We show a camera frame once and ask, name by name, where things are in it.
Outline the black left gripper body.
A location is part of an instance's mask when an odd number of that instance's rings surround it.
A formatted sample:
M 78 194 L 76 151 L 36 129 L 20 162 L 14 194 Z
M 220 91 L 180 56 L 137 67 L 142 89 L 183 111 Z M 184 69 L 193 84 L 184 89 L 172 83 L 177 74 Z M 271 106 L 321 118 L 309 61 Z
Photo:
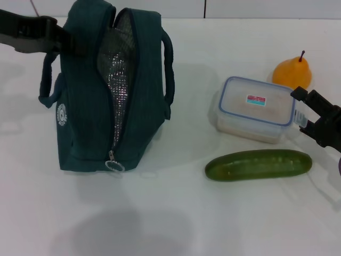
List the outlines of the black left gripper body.
M 21 53 L 56 51 L 56 25 L 52 17 L 28 17 L 1 10 L 1 44 Z

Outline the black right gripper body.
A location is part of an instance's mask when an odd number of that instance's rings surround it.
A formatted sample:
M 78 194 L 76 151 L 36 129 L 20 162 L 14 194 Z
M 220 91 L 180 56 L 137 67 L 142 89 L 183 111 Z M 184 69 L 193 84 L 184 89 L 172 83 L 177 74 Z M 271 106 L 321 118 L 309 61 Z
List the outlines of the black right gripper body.
M 327 146 L 340 152 L 340 107 L 333 105 L 319 119 L 318 144 L 325 148 Z

